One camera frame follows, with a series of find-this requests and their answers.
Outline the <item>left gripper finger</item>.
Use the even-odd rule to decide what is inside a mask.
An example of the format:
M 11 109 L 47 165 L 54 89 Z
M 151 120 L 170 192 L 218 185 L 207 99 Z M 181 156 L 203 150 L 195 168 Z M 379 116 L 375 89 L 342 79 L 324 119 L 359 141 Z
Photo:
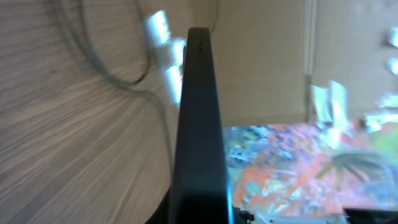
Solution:
M 169 199 L 170 189 L 168 189 L 155 212 L 145 222 L 145 224 L 168 224 L 169 223 Z

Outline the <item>blue Samsung Galaxy smartphone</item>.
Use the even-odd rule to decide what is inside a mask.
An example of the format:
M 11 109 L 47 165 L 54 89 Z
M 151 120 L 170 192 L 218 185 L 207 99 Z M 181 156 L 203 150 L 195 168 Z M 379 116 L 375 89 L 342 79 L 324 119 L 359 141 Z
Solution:
M 210 31 L 188 31 L 170 223 L 233 223 Z

